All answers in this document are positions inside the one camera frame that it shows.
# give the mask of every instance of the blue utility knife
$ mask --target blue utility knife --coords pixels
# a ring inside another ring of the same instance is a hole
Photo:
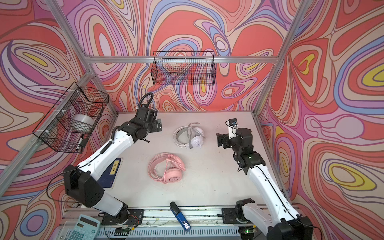
[[[188,232],[189,230],[191,230],[191,225],[189,225],[188,221],[186,220],[186,218],[184,217],[184,215],[181,213],[180,209],[177,207],[176,203],[175,202],[171,202],[169,204],[170,206],[170,210],[172,211],[173,215],[175,215],[175,217],[177,218],[177,220],[179,221],[179,223],[182,225],[182,227],[184,228],[184,230],[186,232]]]

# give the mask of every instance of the pink cable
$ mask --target pink cable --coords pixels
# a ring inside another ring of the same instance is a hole
[[[156,166],[157,164],[159,164],[160,162],[163,162],[163,161],[166,161],[166,169],[165,169],[165,171],[164,171],[163,177],[160,179],[159,176],[157,175],[156,170],[155,170],[155,166]],[[152,178],[153,180],[155,180],[156,182],[162,182],[162,183],[165,183],[164,176],[165,176],[166,171],[168,170],[168,161],[173,162],[173,163],[179,165],[180,167],[178,167],[178,168],[180,168],[180,169],[182,169],[182,170],[185,171],[185,167],[184,167],[184,165],[180,165],[180,164],[178,163],[178,161],[181,162],[181,163],[183,162],[179,157],[177,157],[177,156],[174,155],[174,154],[170,154],[170,153],[167,153],[167,152],[163,152],[163,153],[160,153],[160,154],[154,156],[154,157],[152,158],[152,160],[149,162],[149,164],[148,164],[148,176],[149,176],[150,178]]]

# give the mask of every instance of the robotic arm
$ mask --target robotic arm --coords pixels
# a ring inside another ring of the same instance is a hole
[[[313,226],[308,217],[301,217],[282,194],[268,171],[260,154],[253,150],[252,133],[247,128],[237,128],[237,119],[228,122],[228,134],[217,136],[217,145],[232,148],[233,158],[239,169],[249,176],[265,201],[270,216],[264,213],[252,199],[236,202],[236,214],[240,221],[248,220],[267,236],[267,239],[312,239]]]
[[[147,104],[142,105],[145,97],[151,96]],[[117,224],[124,224],[129,216],[127,205],[104,191],[97,183],[107,167],[137,140],[146,140],[150,132],[162,131],[161,119],[156,119],[157,111],[150,109],[153,93],[145,94],[133,119],[116,126],[111,139],[99,150],[77,166],[69,165],[64,169],[65,192],[86,207],[93,207],[109,214]]]

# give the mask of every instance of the calculator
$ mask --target calculator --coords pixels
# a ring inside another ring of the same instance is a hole
[[[81,214],[73,228],[70,240],[93,240],[100,227],[100,221]]]

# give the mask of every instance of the headphones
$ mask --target headphones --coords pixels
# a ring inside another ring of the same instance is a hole
[[[163,161],[167,161],[166,170],[164,172],[163,177],[159,178],[155,170],[155,167],[157,164]],[[168,162],[171,162],[173,167],[170,167],[169,169],[167,169]],[[182,170],[185,171],[185,166],[183,161],[181,161],[181,159],[176,155],[166,153],[166,152],[156,155],[154,158],[152,158],[152,160],[148,164],[149,177],[155,180],[156,182],[162,182],[164,184],[180,181],[182,177],[182,172],[181,172]]]
[[[200,124],[199,122],[192,122],[188,126],[182,126],[176,129],[176,131],[173,134],[173,142],[178,147],[182,148],[194,148],[194,147],[201,147],[204,143],[204,132],[201,128],[197,126],[191,126],[192,124]],[[189,139],[188,143],[181,143],[178,140],[178,133],[187,131],[187,136]]]

